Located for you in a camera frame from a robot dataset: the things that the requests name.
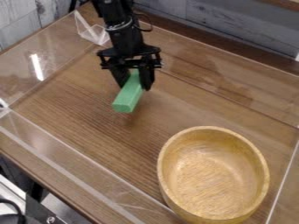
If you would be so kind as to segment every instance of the wooden table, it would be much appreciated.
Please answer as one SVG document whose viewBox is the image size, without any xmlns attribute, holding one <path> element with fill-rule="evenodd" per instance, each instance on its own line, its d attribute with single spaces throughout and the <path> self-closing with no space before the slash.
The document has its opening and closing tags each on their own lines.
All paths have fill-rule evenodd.
<svg viewBox="0 0 299 224">
<path fill-rule="evenodd" d="M 101 23 L 89 5 L 80 11 Z M 75 33 L 73 16 L 0 57 L 0 93 L 13 110 L 0 120 L 1 153 L 93 222 L 181 223 L 158 192 L 157 154 L 180 130 L 220 126 L 253 142 L 270 171 L 269 193 L 245 223 L 269 223 L 276 209 L 284 223 L 296 223 L 296 188 L 284 188 L 290 203 L 276 200 L 297 142 L 296 73 L 158 28 L 145 40 L 162 48 L 164 67 L 129 115 L 110 108 L 117 85 L 98 68 L 100 47 Z"/>
</svg>

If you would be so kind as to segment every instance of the green rectangular block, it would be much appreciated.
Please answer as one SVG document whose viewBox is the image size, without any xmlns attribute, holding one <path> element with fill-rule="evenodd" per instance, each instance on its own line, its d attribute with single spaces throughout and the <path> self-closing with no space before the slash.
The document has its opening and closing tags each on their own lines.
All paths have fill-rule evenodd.
<svg viewBox="0 0 299 224">
<path fill-rule="evenodd" d="M 113 110 L 118 113 L 132 113 L 142 92 L 138 72 L 134 70 L 112 103 Z"/>
</svg>

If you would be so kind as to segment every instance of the bowl rim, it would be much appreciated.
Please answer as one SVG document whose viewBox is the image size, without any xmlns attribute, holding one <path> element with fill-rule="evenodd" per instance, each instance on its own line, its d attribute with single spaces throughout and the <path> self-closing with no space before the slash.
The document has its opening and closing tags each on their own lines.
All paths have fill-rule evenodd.
<svg viewBox="0 0 299 224">
<path fill-rule="evenodd" d="M 162 163 L 164 163 L 164 154 L 166 152 L 168 146 L 169 144 L 173 142 L 173 140 L 185 135 L 189 132 L 193 132 L 194 130 L 217 130 L 221 131 L 229 135 L 232 135 L 233 137 L 236 137 L 238 140 L 241 140 L 250 148 L 250 150 L 254 152 L 256 157 L 257 157 L 257 161 L 261 164 L 262 167 L 262 175 L 264 175 L 264 183 L 262 183 L 262 187 L 261 187 L 261 191 L 260 194 L 256 197 L 256 200 L 253 202 L 253 204 L 246 207 L 244 209 L 244 211 L 241 213 L 237 213 L 236 215 L 232 216 L 222 216 L 222 218 L 220 218 L 217 215 L 210 215 L 210 214 L 201 214 L 201 213 L 192 213 L 189 212 L 184 207 L 181 207 L 181 204 L 177 202 L 176 197 L 172 194 L 172 191 L 168 188 L 166 182 L 164 180 L 164 175 L 162 175 Z M 174 134 L 168 141 L 165 142 L 165 144 L 162 145 L 162 149 L 160 151 L 158 154 L 158 158 L 157 158 L 157 179 L 158 179 L 158 184 L 160 187 L 162 188 L 164 194 L 165 196 L 169 198 L 169 200 L 172 201 L 172 203 L 188 214 L 202 218 L 204 220 L 213 220 L 213 221 L 228 221 L 228 220 L 234 220 L 242 216 L 249 215 L 250 213 L 254 212 L 254 210 L 257 209 L 258 205 L 261 204 L 264 197 L 266 196 L 266 191 L 268 191 L 268 187 L 269 187 L 269 170 L 268 170 L 268 166 L 266 166 L 266 161 L 265 158 L 260 152 L 260 150 L 257 149 L 257 147 L 236 132 L 233 132 L 229 129 L 224 129 L 216 126 L 197 126 L 197 127 L 192 127 L 188 129 L 184 129 L 182 131 L 180 131 L 177 134 Z"/>
</svg>

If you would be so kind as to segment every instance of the wall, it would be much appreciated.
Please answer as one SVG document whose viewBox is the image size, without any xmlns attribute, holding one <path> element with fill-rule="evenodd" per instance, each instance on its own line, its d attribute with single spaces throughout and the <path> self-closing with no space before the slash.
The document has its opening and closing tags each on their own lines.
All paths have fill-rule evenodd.
<svg viewBox="0 0 299 224">
<path fill-rule="evenodd" d="M 0 50 L 67 13 L 70 0 L 0 0 Z"/>
<path fill-rule="evenodd" d="M 257 0 L 134 0 L 160 16 L 294 57 L 299 12 Z"/>
</svg>

